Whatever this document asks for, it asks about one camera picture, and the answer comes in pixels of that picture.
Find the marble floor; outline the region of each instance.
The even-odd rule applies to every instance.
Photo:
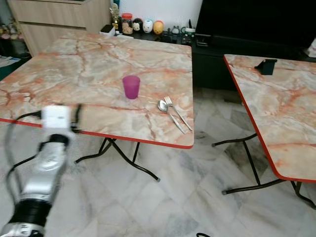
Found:
[[[102,138],[78,135],[69,168],[46,225],[46,237],[314,237],[316,211],[300,201],[289,182],[263,190],[223,196],[228,188],[255,184],[240,144],[211,147],[224,139],[254,133],[236,93],[197,88],[194,91],[195,145],[180,150],[141,144],[137,163],[161,181],[129,166],[110,148],[102,157],[74,165],[98,150]],[[12,215],[5,189],[3,139],[0,123],[0,226]],[[17,126],[17,161],[32,156],[40,130]],[[118,141],[130,156],[136,144]],[[250,152],[263,182],[276,177],[254,138]],[[32,163],[20,172],[27,177]],[[316,201],[316,184],[304,184],[302,194]]]

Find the red table edge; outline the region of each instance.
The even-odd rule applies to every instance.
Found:
[[[243,95],[242,95],[242,92],[241,92],[241,90],[240,90],[240,88],[239,88],[239,86],[238,86],[238,83],[236,82],[235,76],[234,76],[234,74],[233,74],[233,72],[232,72],[232,70],[231,70],[231,68],[230,68],[229,63],[227,62],[227,59],[226,59],[226,56],[225,56],[225,55],[224,55],[224,61],[225,61],[225,63],[226,63],[226,66],[227,66],[227,68],[228,68],[228,70],[229,70],[229,72],[230,72],[232,78],[233,78],[234,84],[235,84],[235,86],[236,86],[236,88],[237,88],[237,90],[238,90],[239,95],[241,96],[241,99],[242,99],[243,104],[244,104],[244,106],[245,106],[245,108],[246,108],[246,110],[247,110],[247,113],[248,113],[249,117],[250,117],[250,120],[251,120],[251,122],[252,122],[252,125],[253,125],[254,128],[255,128],[255,131],[256,131],[256,133],[257,133],[257,135],[258,135],[258,138],[259,138],[259,140],[260,140],[260,143],[261,143],[261,145],[262,145],[262,147],[263,147],[263,149],[264,149],[264,151],[265,151],[265,153],[266,153],[266,156],[267,156],[267,158],[268,158],[268,161],[269,161],[269,163],[270,163],[270,166],[271,166],[271,168],[272,168],[272,170],[273,170],[273,173],[276,175],[276,177],[279,178],[279,179],[289,180],[289,181],[316,183],[316,180],[310,180],[310,179],[296,179],[296,178],[291,178],[291,177],[285,177],[285,176],[279,174],[279,172],[277,171],[277,168],[276,168],[275,164],[273,163],[273,160],[272,160],[272,158],[271,158],[271,156],[270,156],[270,153],[269,153],[269,151],[268,151],[268,148],[267,148],[267,146],[266,146],[266,144],[265,144],[265,142],[264,142],[264,140],[263,140],[263,138],[262,138],[262,136],[261,136],[261,134],[260,134],[260,131],[259,131],[259,129],[258,129],[256,123],[255,123],[255,120],[254,120],[254,118],[253,118],[253,116],[252,116],[252,114],[251,114],[251,112],[250,112],[250,110],[249,110],[249,108],[248,108],[248,105],[247,105],[247,103],[246,103],[246,100],[245,100],[245,98],[244,98]]]
[[[0,121],[14,123],[14,120],[5,119],[5,118],[0,118]],[[30,127],[41,127],[41,124],[31,123],[31,122],[23,122],[23,121],[17,121],[16,124],[30,126]],[[98,136],[98,137],[108,137],[108,138],[119,139],[119,140],[124,140],[124,141],[140,142],[140,143],[153,144],[153,145],[159,145],[159,146],[164,146],[164,147],[173,147],[173,148],[179,148],[179,149],[191,149],[194,145],[194,144],[192,144],[191,146],[175,145],[175,144],[170,144],[170,143],[148,141],[148,140],[136,139],[136,138],[131,138],[131,137],[108,135],[105,133],[98,133],[98,132],[81,131],[81,134]]]

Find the television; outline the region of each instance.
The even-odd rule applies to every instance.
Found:
[[[306,48],[316,37],[315,8],[303,1],[203,0],[196,32]]]

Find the wooden cabinet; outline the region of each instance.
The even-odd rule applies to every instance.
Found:
[[[32,56],[69,31],[99,33],[110,23],[110,0],[8,0]]]

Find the yellow figurine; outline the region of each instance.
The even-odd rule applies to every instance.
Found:
[[[163,32],[163,22],[162,21],[155,21],[154,23],[154,33],[156,35],[160,35]]]

